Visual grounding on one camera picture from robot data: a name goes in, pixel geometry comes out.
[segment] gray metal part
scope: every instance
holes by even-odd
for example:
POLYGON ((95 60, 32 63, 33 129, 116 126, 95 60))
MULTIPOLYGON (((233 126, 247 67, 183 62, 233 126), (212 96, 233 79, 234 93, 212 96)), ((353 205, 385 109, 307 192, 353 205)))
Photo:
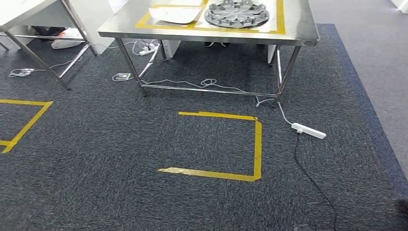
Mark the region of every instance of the gray metal part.
POLYGON ((251 0, 223 0, 209 5, 205 19, 216 26, 244 28, 256 27, 269 19, 264 4, 251 0))

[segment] yellow tape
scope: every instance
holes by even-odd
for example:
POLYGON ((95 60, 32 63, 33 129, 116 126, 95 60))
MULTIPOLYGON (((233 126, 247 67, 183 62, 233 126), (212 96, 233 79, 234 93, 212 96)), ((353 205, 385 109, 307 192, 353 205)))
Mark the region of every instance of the yellow tape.
POLYGON ((176 174, 185 174, 191 176, 200 176, 200 177, 213 177, 221 178, 228 180, 243 180, 243 181, 255 181, 261 178, 261 165, 262 165, 262 124, 258 121, 256 117, 246 116, 246 115, 232 115, 224 113, 213 113, 213 112, 179 112, 179 115, 184 116, 208 116, 208 117, 223 117, 230 119, 243 119, 255 121, 255 148, 254 148, 254 174, 253 176, 241 175, 241 174, 232 174, 225 172, 211 172, 211 171, 202 171, 178 167, 169 167, 161 168, 157 171, 159 172, 168 172, 176 174))
POLYGON ((0 141, 0 146, 9 146, 11 141, 0 141))
POLYGON ((11 103, 11 104, 25 104, 25 105, 45 106, 45 105, 47 105, 49 102, 24 101, 24 100, 0 100, 0 103, 11 103))
POLYGON ((256 117, 246 116, 246 115, 233 115, 233 114, 224 114, 224 113, 214 113, 214 112, 179 112, 179 115, 183 116, 208 116, 208 117, 222 117, 229 119, 243 119, 243 120, 257 120, 256 117))
POLYGON ((168 173, 179 173, 179 174, 199 176, 199 177, 221 178, 221 179, 227 179, 227 180, 255 181, 259 179, 255 176, 239 175, 239 174, 224 173, 224 172, 201 171, 201 170, 185 169, 185 168, 178 168, 178 167, 162 168, 157 171, 168 172, 168 173))
MULTIPOLYGON (((201 7, 204 8, 208 3, 208 0, 203 0, 201 7)), ((185 5, 165 5, 154 4, 152 7, 191 7, 185 5)), ((135 25, 136 28, 147 29, 170 29, 170 30, 201 30, 201 31, 216 31, 216 32, 239 32, 239 33, 266 33, 266 34, 286 34, 285 31, 285 18, 283 14, 283 0, 276 0, 276 30, 269 32, 260 32, 254 29, 234 29, 234 28, 196 28, 197 22, 191 22, 186 26, 162 26, 162 25, 146 25, 146 22, 150 19, 150 14, 147 12, 135 25)))
POLYGON ((35 116, 21 129, 17 135, 10 141, 7 147, 1 153, 9 152, 21 139, 21 137, 30 129, 31 126, 44 114, 44 112, 51 106, 53 101, 50 102, 35 102, 35 101, 18 101, 18 100, 0 100, 0 103, 13 103, 16 104, 27 104, 27 105, 42 105, 43 107, 35 114, 35 116))
POLYGON ((261 178, 262 165, 262 124, 255 121, 255 147, 254 147, 254 177, 261 178))

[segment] white power strip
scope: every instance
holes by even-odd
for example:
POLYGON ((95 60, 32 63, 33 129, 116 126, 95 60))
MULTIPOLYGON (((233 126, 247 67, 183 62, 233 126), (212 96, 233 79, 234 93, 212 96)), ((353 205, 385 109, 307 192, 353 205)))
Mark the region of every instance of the white power strip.
POLYGON ((146 51, 145 49, 143 49, 142 51, 139 52, 139 55, 140 55, 140 56, 144 56, 144 55, 153 53, 153 52, 155 52, 155 51, 159 48, 159 46, 154 46, 153 49, 152 49, 152 47, 153 47, 153 46, 150 46, 150 50, 147 50, 147 51, 146 51))

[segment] gray carpet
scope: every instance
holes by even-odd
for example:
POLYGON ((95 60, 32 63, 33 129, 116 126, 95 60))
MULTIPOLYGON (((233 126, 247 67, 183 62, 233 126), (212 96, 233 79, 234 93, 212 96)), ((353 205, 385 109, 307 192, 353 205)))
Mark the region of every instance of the gray carpet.
POLYGON ((336 25, 408 177, 408 14, 390 0, 309 1, 317 23, 336 25))
MULTIPOLYGON (((406 196, 407 182, 386 138, 371 132, 376 115, 368 119, 372 111, 362 109, 361 92, 351 87, 353 69, 344 64, 334 27, 320 25, 319 32, 320 44, 301 51, 282 97, 290 121, 328 135, 324 140, 302 135, 300 163, 336 207, 338 230, 407 230, 408 221, 394 209, 395 199, 406 196)), ((66 62, 80 49, 61 55, 43 49, 44 43, 31 47, 51 64, 66 62)), ((290 49, 282 53, 287 63, 290 49)), ((332 209, 293 159, 296 134, 269 103, 256 108, 253 97, 152 89, 143 98, 134 82, 111 80, 127 70, 117 49, 98 58, 87 54, 67 76, 73 91, 41 72, 6 77, 12 69, 35 67, 22 52, 3 53, 0 59, 0 98, 54 101, 0 156, 2 230, 291 231, 295 224, 332 230, 332 209), (253 123, 178 111, 258 117, 262 178, 245 182, 157 172, 182 167, 251 173, 253 123)), ((134 57, 137 69, 148 59, 134 57)), ((275 81, 267 77, 273 67, 265 59, 262 46, 206 49, 202 43, 183 42, 173 60, 160 61, 160 69, 145 78, 199 83, 213 77, 220 85, 268 92, 275 81)), ((1 109, 6 132, 0 139, 8 139, 32 114, 25 107, 1 109)))

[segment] white paper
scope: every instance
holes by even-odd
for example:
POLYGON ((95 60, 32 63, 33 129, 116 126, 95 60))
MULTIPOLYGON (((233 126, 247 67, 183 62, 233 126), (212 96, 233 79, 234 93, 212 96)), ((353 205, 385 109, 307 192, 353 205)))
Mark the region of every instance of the white paper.
POLYGON ((149 8, 149 13, 152 18, 177 24, 191 23, 198 16, 200 11, 200 7, 149 8))

